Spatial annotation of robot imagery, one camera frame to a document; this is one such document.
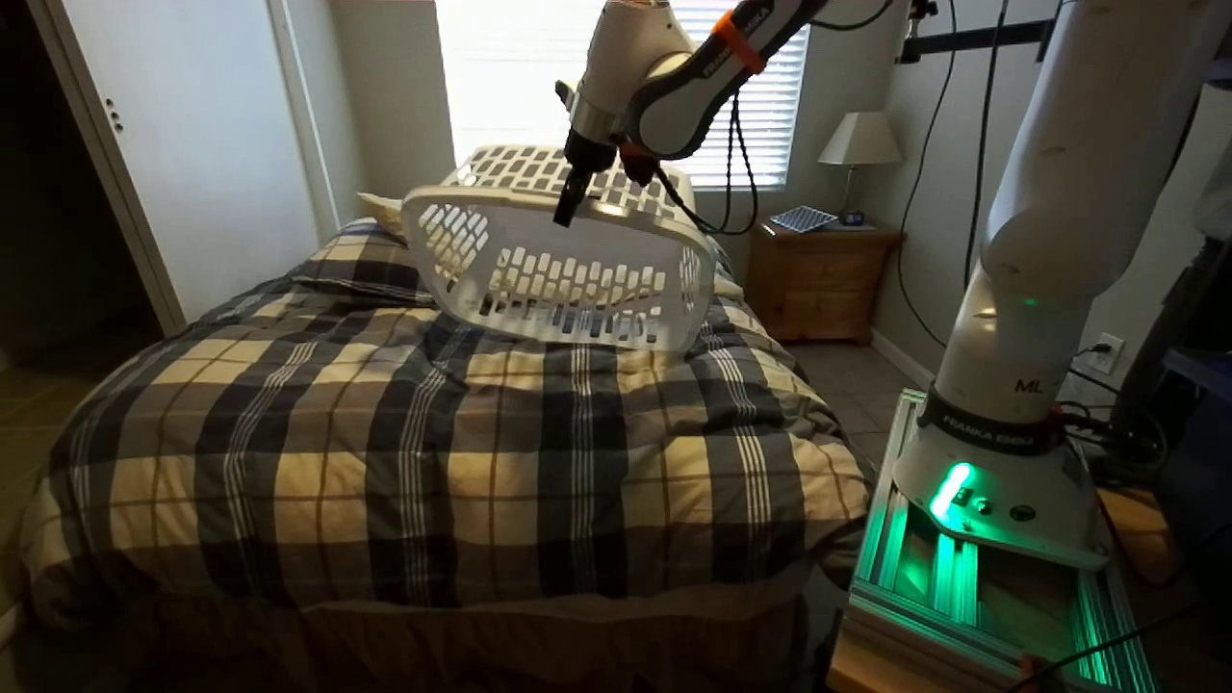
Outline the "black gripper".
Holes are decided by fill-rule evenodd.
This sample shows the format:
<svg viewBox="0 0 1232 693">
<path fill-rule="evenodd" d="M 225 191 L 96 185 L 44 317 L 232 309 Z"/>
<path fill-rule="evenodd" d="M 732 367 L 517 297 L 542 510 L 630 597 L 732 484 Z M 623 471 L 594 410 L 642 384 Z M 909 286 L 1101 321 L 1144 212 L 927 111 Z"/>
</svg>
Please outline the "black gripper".
<svg viewBox="0 0 1232 693">
<path fill-rule="evenodd" d="M 594 143 L 576 130 L 567 134 L 567 163 L 568 163 L 568 176 L 556 191 L 553 204 L 553 224 L 568 229 L 576 217 L 576 204 L 585 199 L 590 176 L 604 172 L 616 163 L 616 149 L 608 143 Z"/>
</svg>

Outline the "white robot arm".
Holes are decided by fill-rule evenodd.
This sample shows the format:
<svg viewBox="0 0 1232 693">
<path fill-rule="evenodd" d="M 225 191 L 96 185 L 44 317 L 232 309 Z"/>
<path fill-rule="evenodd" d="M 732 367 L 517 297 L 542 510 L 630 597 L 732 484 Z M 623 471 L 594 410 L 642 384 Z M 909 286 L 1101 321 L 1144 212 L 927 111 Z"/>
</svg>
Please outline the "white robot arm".
<svg viewBox="0 0 1232 693">
<path fill-rule="evenodd" d="M 567 185 L 693 154 L 818 9 L 736 0 L 693 43 L 668 0 L 604 0 L 568 104 Z M 1089 304 L 1146 231 L 1229 30 L 1232 0 L 1063 0 L 925 413 L 882 467 L 939 530 L 1056 565 L 1110 561 L 1056 395 Z"/>
</svg>

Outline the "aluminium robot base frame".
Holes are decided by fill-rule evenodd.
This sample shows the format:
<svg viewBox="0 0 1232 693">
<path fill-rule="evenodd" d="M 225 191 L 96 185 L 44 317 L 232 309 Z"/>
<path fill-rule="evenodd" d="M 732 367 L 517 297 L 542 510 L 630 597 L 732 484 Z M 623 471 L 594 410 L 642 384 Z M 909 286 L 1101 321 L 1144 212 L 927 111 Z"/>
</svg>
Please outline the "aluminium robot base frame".
<svg viewBox="0 0 1232 693">
<path fill-rule="evenodd" d="M 1157 693 L 1085 458 L 1013 458 L 895 395 L 827 682 L 838 693 Z"/>
</svg>

